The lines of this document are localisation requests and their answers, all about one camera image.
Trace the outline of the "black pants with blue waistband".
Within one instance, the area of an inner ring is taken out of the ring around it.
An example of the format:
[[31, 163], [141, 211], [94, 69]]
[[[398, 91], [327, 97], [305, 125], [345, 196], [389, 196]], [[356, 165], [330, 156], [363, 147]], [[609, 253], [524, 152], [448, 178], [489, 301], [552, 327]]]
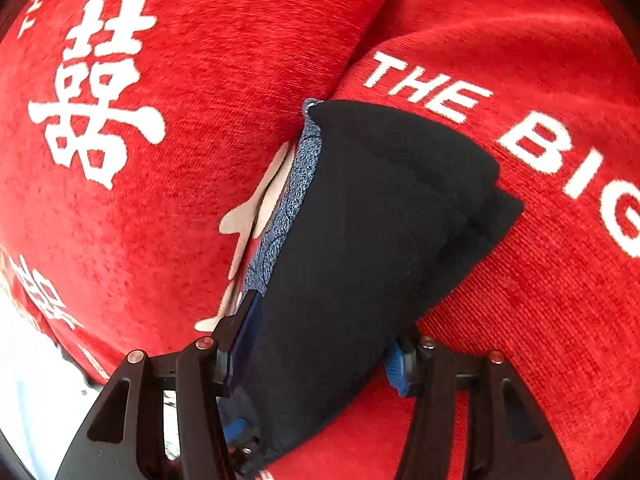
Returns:
[[452, 292], [524, 206], [467, 136], [397, 108], [308, 100], [277, 207], [246, 269], [262, 319], [242, 384], [220, 402], [241, 470], [323, 429], [393, 339]]

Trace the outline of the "red folded quilt with letters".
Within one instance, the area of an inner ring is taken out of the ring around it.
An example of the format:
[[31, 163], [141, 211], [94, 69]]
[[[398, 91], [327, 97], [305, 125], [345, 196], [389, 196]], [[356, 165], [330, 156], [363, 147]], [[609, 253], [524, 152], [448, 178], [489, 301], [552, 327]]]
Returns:
[[35, 0], [1, 44], [1, 245], [97, 382], [181, 349], [385, 0]]

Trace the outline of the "red blanket with white characters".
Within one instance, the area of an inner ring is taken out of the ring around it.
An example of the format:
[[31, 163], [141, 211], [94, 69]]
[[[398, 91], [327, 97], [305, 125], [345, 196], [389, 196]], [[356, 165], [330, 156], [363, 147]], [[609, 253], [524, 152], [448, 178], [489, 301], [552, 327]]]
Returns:
[[639, 63], [600, 0], [250, 0], [282, 113], [398, 108], [497, 159], [524, 214], [420, 323], [514, 361], [578, 479], [639, 409]]

